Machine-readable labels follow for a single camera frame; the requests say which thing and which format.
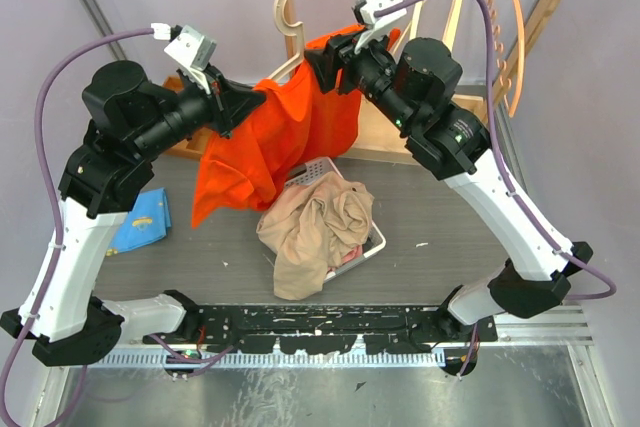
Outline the beige plastic hanger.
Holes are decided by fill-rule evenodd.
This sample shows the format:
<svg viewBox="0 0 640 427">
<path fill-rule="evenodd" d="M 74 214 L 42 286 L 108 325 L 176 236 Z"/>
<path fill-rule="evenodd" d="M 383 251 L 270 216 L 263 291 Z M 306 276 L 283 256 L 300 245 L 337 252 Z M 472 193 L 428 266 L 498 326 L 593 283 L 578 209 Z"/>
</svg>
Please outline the beige plastic hanger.
<svg viewBox="0 0 640 427">
<path fill-rule="evenodd" d="M 281 81 L 286 75 L 293 73 L 304 60 L 304 25 L 302 21 L 290 21 L 286 19 L 285 8 L 287 7 L 288 1 L 289 0 L 274 0 L 273 4 L 273 18 L 276 28 L 286 38 L 293 40 L 292 56 L 269 76 L 269 79 L 274 82 Z"/>
</svg>

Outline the orange red t shirt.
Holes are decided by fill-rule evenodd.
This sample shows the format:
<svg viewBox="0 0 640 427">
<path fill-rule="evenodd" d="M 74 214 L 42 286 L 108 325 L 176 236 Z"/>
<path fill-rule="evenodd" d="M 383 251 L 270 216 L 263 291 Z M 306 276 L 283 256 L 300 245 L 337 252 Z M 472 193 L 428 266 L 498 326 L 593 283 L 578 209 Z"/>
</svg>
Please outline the orange red t shirt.
<svg viewBox="0 0 640 427">
<path fill-rule="evenodd" d="M 266 101 L 229 139 L 213 133 L 200 158 L 193 228 L 219 208 L 267 210 L 294 167 L 340 156 L 358 137 L 362 94 L 322 93 L 306 62 L 287 83 L 263 79 L 254 90 Z"/>
</svg>

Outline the cream wooden hanger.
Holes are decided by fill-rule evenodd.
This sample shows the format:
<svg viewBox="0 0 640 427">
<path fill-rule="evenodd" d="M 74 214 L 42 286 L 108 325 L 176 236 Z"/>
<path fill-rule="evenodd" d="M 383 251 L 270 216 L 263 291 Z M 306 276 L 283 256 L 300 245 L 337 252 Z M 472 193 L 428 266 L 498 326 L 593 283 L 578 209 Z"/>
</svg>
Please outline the cream wooden hanger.
<svg viewBox="0 0 640 427">
<path fill-rule="evenodd" d="M 463 0 L 452 0 L 448 19 L 444 28 L 442 42 L 452 51 L 456 39 Z"/>
</svg>

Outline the beige t shirt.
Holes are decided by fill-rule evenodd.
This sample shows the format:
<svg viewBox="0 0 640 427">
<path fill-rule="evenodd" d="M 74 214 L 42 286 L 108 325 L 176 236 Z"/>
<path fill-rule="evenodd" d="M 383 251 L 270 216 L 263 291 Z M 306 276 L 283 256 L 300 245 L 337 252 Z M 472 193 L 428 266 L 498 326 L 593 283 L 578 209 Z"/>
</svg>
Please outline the beige t shirt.
<svg viewBox="0 0 640 427">
<path fill-rule="evenodd" d="M 259 240 L 276 254 L 274 295 L 293 301 L 321 291 L 328 268 L 366 242 L 373 202 L 364 184 L 335 172 L 284 189 L 256 228 Z"/>
</svg>

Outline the orange wavy metal hanger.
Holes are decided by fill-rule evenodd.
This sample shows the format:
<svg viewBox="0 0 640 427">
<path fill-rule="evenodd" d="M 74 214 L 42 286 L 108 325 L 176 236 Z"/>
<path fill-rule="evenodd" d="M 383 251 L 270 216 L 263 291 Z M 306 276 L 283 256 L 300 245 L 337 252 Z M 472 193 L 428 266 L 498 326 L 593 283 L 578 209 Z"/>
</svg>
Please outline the orange wavy metal hanger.
<svg viewBox="0 0 640 427">
<path fill-rule="evenodd" d="M 527 41 L 521 0 L 485 0 L 489 7 L 496 56 L 495 107 L 513 118 L 520 106 L 526 70 Z"/>
</svg>

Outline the pink t shirt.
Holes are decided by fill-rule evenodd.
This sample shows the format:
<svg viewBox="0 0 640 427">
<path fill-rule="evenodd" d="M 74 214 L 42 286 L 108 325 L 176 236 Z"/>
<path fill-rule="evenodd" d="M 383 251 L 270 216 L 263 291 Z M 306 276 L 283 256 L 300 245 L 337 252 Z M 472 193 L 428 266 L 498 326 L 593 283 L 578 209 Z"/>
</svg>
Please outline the pink t shirt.
<svg viewBox="0 0 640 427">
<path fill-rule="evenodd" d="M 362 245 L 358 245 L 356 247 L 354 247 L 352 250 L 350 250 L 341 260 L 341 263 L 337 266 L 337 267 L 329 267 L 327 270 L 327 275 L 330 275 L 332 272 L 336 271 L 337 269 L 341 268 L 343 265 L 353 261 L 354 259 L 357 259 L 358 257 L 360 257 L 363 253 L 363 246 Z"/>
</svg>

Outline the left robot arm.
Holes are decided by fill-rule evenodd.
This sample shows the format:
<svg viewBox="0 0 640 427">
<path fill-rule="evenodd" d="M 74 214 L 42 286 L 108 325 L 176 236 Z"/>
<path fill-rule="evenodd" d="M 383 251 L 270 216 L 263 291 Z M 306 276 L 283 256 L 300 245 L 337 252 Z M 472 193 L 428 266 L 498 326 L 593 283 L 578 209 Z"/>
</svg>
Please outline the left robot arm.
<svg viewBox="0 0 640 427">
<path fill-rule="evenodd" d="M 91 120 L 58 187 L 62 247 L 27 335 L 33 355 L 45 366 L 94 364 L 116 345 L 151 334 L 168 334 L 178 343 L 199 334 L 200 307 L 176 290 L 115 302 L 99 299 L 93 289 L 112 239 L 154 176 L 158 156 L 202 127 L 230 137 L 266 100 L 213 66 L 204 74 L 207 89 L 185 80 L 174 92 L 149 81 L 138 63 L 115 61 L 101 67 L 83 90 Z"/>
</svg>

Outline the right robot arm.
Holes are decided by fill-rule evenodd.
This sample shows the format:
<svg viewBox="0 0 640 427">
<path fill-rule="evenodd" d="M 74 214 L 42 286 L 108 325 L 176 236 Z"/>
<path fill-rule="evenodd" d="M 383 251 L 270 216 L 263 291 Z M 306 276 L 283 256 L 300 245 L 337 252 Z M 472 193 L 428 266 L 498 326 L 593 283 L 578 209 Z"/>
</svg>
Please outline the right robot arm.
<svg viewBox="0 0 640 427">
<path fill-rule="evenodd" d="M 434 329 L 459 341 L 496 314 L 529 319 L 560 305 L 570 276 L 585 268 L 593 250 L 554 232 L 497 164 L 489 130 L 452 100 L 461 65 L 436 39 L 413 39 L 394 59 L 389 37 L 358 49 L 363 35 L 335 35 L 305 51 L 321 91 L 361 92 L 399 130 L 411 156 L 474 209 L 508 254 L 499 272 L 449 294 Z"/>
</svg>

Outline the wooden clothes rack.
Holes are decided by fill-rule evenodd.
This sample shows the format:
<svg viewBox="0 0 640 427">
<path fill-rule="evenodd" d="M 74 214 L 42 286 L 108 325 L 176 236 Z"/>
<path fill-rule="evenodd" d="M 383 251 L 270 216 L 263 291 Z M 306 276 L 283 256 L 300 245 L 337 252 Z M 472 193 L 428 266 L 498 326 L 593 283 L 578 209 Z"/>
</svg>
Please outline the wooden clothes rack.
<svg viewBox="0 0 640 427">
<path fill-rule="evenodd" d="M 366 0 L 354 25 L 309 41 L 301 23 L 285 14 L 288 0 L 275 0 L 279 30 L 296 40 L 296 52 L 251 88 L 263 101 L 231 138 L 205 130 L 200 150 L 182 140 L 170 153 L 197 160 L 206 170 L 260 173 L 273 182 L 317 158 L 362 156 L 359 140 L 392 142 L 396 157 L 410 157 L 438 178 L 474 172 L 498 150 L 494 98 L 521 95 L 530 38 L 550 11 L 540 0 L 531 19 L 518 22 L 517 52 L 501 56 L 493 0 L 479 5 L 486 39 L 485 107 L 461 106 L 462 74 L 448 38 L 404 39 L 399 24 L 427 0 Z"/>
</svg>

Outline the white plastic basket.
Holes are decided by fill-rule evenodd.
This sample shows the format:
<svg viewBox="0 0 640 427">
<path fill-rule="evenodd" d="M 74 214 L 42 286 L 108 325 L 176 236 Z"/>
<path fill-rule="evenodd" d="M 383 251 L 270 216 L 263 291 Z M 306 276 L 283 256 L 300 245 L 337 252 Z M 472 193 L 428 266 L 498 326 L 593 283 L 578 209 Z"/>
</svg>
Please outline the white plastic basket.
<svg viewBox="0 0 640 427">
<path fill-rule="evenodd" d="M 335 172 L 343 177 L 339 168 L 329 157 L 319 157 L 295 166 L 288 174 L 285 187 L 291 185 L 311 185 L 327 172 Z M 362 245 L 362 252 L 340 267 L 327 273 L 324 283 L 328 283 L 342 274 L 358 267 L 368 259 L 374 257 L 386 247 L 387 241 L 375 222 L 372 223 L 366 242 Z"/>
</svg>

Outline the blue patterned cloth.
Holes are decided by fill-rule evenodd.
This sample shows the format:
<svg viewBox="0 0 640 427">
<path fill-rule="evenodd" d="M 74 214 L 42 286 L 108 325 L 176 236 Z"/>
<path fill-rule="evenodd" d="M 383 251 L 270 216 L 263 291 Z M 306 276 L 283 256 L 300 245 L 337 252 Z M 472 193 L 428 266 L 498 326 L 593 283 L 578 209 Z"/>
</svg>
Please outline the blue patterned cloth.
<svg viewBox="0 0 640 427">
<path fill-rule="evenodd" d="M 114 236 L 106 255 L 130 252 L 163 240 L 172 227 L 164 188 L 140 193 L 131 212 Z"/>
</svg>

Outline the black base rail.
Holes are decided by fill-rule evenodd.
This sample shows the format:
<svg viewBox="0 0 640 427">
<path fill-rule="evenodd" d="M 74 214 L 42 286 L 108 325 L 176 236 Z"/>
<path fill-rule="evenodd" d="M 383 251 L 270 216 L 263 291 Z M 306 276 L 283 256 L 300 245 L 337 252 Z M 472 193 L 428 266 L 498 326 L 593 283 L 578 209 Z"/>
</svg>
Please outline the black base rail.
<svg viewBox="0 0 640 427">
<path fill-rule="evenodd" d="M 450 330 L 440 325 L 436 308 L 420 305 L 200 305 L 187 313 L 186 325 L 159 337 L 170 345 L 200 340 L 207 352 L 231 346 L 243 353 L 293 355 L 347 353 L 358 340 L 365 353 L 427 353 L 433 344 L 498 340 L 494 319 L 477 328 Z"/>
</svg>

